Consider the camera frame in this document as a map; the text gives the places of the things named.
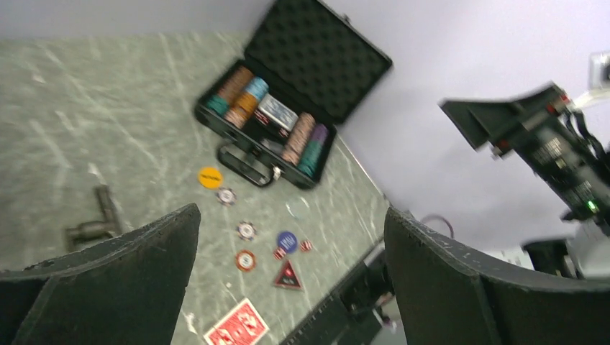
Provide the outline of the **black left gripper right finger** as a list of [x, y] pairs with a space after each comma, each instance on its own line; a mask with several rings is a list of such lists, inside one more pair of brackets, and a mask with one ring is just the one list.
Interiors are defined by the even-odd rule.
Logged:
[[386, 212], [386, 261], [409, 344], [607, 344], [609, 284], [509, 264]]

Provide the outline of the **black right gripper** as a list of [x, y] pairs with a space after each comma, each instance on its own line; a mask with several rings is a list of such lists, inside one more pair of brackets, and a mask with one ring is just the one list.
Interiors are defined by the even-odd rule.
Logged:
[[574, 112], [555, 84], [502, 100], [443, 99], [439, 107], [475, 150], [518, 155], [567, 205], [565, 221], [609, 221], [609, 181], [591, 144], [563, 121]]

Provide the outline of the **red die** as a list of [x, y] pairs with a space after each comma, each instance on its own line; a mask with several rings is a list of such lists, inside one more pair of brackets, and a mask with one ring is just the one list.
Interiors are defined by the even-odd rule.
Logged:
[[284, 251], [284, 249], [277, 247], [274, 251], [273, 251], [273, 257], [276, 260], [282, 260], [284, 257], [286, 256], [286, 252]]
[[313, 244], [308, 240], [303, 240], [300, 243], [300, 250], [302, 252], [310, 252], [313, 249]]

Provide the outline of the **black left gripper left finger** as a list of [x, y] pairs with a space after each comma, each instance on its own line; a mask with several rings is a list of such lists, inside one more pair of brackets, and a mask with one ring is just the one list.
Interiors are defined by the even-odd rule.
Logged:
[[169, 344], [198, 246], [190, 203], [131, 232], [1, 273], [3, 344]]

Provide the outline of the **red playing card deck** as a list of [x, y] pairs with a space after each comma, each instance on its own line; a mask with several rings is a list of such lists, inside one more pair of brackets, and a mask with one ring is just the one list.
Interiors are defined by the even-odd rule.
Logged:
[[204, 340], [209, 345], [254, 345], [268, 331], [254, 305], [244, 298], [204, 334]]

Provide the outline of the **red black triangular button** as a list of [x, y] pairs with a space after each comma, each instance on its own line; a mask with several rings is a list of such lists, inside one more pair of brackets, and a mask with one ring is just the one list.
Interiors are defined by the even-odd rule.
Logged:
[[302, 284], [289, 260], [283, 261], [281, 268], [276, 275], [273, 285], [277, 288], [289, 290], [302, 290]]

